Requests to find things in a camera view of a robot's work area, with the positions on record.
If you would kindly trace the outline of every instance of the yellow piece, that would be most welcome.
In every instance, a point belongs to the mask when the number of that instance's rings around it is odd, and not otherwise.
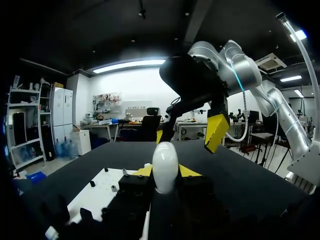
[[[160,139],[161,139],[163,133],[164,133],[164,131],[162,129],[156,131],[156,144],[160,143]]]
[[[199,174],[199,173],[197,173],[195,171],[192,171],[189,168],[186,168],[185,166],[182,166],[181,164],[179,164],[179,169],[180,169],[181,176],[183,178],[186,178],[188,176],[193,176],[193,177],[202,176],[201,174]]]
[[[208,117],[204,142],[206,149],[215,153],[228,129],[229,124],[222,113]]]
[[[142,175],[142,176],[150,177],[151,170],[152,170],[152,164],[144,168],[139,168],[138,171],[136,171],[131,175],[135,175],[135,176]]]

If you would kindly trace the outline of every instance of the white board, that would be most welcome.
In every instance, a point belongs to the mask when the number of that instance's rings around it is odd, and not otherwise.
[[[127,173],[130,175],[135,172],[135,170],[127,170]],[[92,187],[90,183],[88,183],[67,206],[70,214],[68,224],[72,222],[80,222],[80,208],[89,210],[92,213],[93,219],[101,222],[101,209],[107,207],[117,194],[111,190],[111,186],[114,185],[119,189],[119,181],[122,176],[122,169],[108,168],[107,172],[105,169],[102,169],[92,179],[95,183],[95,187]],[[149,215],[150,213],[148,211],[144,221],[143,233],[140,238],[141,240],[148,239]],[[45,236],[49,240],[55,240],[58,238],[58,233],[52,226],[50,226],[45,232]]]

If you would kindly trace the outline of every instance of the white wall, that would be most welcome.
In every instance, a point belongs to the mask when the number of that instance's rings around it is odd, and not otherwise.
[[[76,94],[79,74],[69,77],[66,81],[66,89],[72,90],[72,124],[76,124]]]
[[[302,113],[305,112],[305,115],[308,117],[312,117],[313,124],[315,123],[315,116],[316,116],[316,105],[315,105],[315,99],[314,98],[302,98],[304,101],[304,104],[302,102]],[[298,114],[298,110],[301,108],[301,98],[290,98],[290,103],[292,110],[295,114]]]
[[[106,73],[103,75],[87,78],[83,75],[77,75],[75,96],[74,119],[77,124],[84,118],[84,114],[93,110],[93,96],[99,94],[121,92],[122,101],[152,101],[155,108],[160,108],[162,115],[165,115],[166,109],[170,106],[172,100],[178,97],[160,77],[159,68],[141,68]],[[265,80],[262,82],[266,91],[274,88],[275,85]],[[247,109],[259,111],[258,104],[250,91],[245,91]],[[228,112],[238,113],[238,109],[244,110],[244,101],[242,92],[234,94],[227,99]],[[200,109],[208,110],[209,105],[205,104]],[[191,113],[184,114],[180,119],[195,117],[198,121],[207,121],[207,114]],[[110,117],[123,118],[124,114],[110,114]]]
[[[92,77],[89,82],[87,109],[90,110],[93,108],[94,95],[121,92],[122,101],[152,101],[153,107],[160,108],[161,115],[164,116],[171,102],[178,97],[178,94],[161,79],[158,67],[107,73]],[[201,109],[207,110],[209,105],[205,104]],[[187,113],[181,119],[190,117],[191,114]],[[199,121],[207,120],[207,114],[195,114],[194,117]]]
[[[74,125],[80,125],[80,121],[85,118],[85,114],[88,112],[89,85],[89,78],[82,74],[77,74],[67,79],[66,88],[73,90],[72,123]]]

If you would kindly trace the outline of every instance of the black table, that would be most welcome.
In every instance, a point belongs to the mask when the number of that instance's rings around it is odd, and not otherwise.
[[[249,214],[259,219],[281,214],[289,204],[307,196],[296,186],[220,146],[211,154],[204,148],[203,140],[177,141],[175,145],[179,162],[214,182],[216,197],[229,210],[231,219]],[[40,204],[47,202],[53,211],[58,194],[70,203],[85,185],[104,167],[137,170],[151,163],[155,142],[110,142],[79,157],[39,182],[22,199],[43,233],[49,227]],[[154,195],[151,204],[149,239],[174,239],[170,231],[170,214],[179,203],[174,194]]]

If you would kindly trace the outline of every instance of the blue bottle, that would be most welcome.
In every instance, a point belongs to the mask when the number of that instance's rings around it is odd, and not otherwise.
[[[66,136],[64,136],[62,151],[63,151],[63,156],[68,158],[69,157],[69,143],[67,142]]]
[[[59,158],[63,157],[62,144],[60,144],[60,142],[58,141],[58,138],[56,139],[56,143],[55,143],[55,153],[57,157]]]
[[[69,158],[75,159],[78,157],[78,149],[77,146],[74,142],[71,141],[70,139],[70,143],[69,143]]]

